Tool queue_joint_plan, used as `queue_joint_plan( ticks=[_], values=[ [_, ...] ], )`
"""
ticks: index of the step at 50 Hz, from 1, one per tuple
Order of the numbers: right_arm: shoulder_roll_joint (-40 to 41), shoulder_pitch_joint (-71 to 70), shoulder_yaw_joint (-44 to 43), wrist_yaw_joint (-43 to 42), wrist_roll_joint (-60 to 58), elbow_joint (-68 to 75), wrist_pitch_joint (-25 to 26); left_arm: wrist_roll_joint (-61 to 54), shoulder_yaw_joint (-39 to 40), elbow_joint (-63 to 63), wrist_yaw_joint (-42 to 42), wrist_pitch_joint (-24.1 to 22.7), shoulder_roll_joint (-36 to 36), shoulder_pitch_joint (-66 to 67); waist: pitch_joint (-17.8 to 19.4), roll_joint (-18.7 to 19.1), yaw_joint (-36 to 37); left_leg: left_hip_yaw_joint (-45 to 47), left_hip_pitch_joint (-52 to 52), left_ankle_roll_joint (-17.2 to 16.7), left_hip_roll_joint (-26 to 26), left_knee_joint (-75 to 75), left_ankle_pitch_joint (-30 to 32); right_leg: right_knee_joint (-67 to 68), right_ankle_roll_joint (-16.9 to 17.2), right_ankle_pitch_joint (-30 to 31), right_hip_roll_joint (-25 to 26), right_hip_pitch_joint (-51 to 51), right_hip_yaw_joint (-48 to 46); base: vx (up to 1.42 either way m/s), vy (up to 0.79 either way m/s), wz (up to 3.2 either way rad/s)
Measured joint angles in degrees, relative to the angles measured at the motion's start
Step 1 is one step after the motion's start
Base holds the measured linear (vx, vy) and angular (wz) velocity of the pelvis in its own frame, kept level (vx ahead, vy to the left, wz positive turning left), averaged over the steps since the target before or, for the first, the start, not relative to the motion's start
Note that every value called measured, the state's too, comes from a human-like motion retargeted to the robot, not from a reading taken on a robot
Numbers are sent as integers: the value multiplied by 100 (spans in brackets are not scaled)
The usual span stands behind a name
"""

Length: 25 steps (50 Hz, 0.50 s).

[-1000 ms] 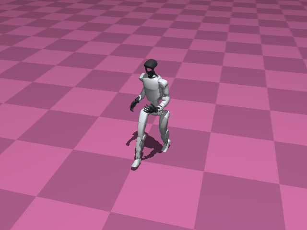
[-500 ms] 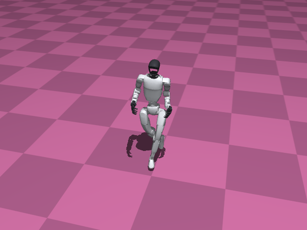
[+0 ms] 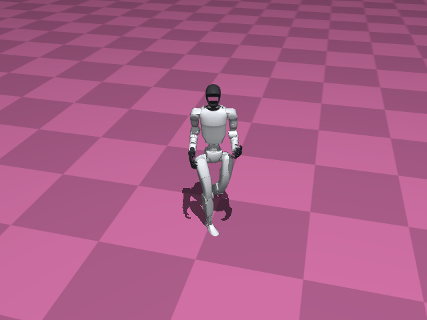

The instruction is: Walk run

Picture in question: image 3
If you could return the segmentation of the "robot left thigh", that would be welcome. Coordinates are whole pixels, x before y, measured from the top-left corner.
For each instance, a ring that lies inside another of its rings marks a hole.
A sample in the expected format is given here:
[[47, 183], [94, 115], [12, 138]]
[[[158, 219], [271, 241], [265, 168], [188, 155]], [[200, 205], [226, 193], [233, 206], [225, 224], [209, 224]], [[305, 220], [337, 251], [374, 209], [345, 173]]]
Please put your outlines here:
[[228, 152], [222, 152], [222, 166], [220, 168], [220, 179], [214, 183], [215, 191], [222, 193], [226, 190], [232, 175], [234, 160]]

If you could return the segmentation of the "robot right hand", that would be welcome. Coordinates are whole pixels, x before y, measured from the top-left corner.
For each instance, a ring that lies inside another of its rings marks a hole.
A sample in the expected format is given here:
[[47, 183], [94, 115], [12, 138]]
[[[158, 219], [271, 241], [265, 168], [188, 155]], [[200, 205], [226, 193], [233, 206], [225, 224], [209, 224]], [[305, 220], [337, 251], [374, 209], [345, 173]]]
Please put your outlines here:
[[191, 168], [197, 169], [197, 167], [196, 167], [197, 165], [194, 164], [194, 163], [197, 163], [197, 162], [195, 162], [193, 160], [193, 157], [195, 157], [195, 148], [194, 147], [190, 147], [190, 151], [188, 152], [188, 155], [189, 155], [189, 161], [190, 161], [190, 164], [191, 164]]

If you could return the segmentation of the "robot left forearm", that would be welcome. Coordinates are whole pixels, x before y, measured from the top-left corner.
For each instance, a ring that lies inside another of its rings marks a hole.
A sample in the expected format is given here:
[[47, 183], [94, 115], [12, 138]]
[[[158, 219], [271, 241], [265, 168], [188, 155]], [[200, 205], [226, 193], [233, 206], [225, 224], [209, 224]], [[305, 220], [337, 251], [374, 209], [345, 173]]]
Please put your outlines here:
[[234, 152], [234, 151], [236, 150], [236, 148], [238, 148], [238, 147], [239, 147], [239, 145], [238, 145], [238, 143], [239, 143], [239, 140], [238, 140], [238, 132], [236, 131], [236, 133], [237, 133], [237, 137], [232, 137], [232, 138], [230, 139], [230, 143], [231, 143], [231, 151], [232, 151], [232, 152]]

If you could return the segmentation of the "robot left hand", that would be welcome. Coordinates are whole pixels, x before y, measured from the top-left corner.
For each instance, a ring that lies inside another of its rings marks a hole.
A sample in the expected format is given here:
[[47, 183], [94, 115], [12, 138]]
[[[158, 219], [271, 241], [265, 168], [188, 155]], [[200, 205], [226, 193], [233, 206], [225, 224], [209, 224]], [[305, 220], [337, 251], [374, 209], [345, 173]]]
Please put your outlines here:
[[231, 157], [233, 157], [234, 159], [238, 158], [242, 154], [242, 146], [240, 145], [240, 148], [236, 148], [236, 150], [232, 154], [235, 155], [235, 157], [233, 157], [232, 155]]

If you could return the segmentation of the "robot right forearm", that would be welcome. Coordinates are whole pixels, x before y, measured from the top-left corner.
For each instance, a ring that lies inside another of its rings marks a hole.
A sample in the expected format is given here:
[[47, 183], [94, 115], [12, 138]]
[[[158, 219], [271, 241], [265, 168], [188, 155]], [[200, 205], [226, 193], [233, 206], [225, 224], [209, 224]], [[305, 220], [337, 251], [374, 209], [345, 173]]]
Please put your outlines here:
[[[191, 127], [191, 129], [192, 129], [192, 127]], [[191, 130], [190, 130], [190, 137], [189, 137], [189, 139], [190, 139], [189, 140], [189, 151], [190, 151], [190, 147], [194, 147], [195, 151], [196, 151], [198, 136], [197, 135], [192, 135], [191, 134]]]

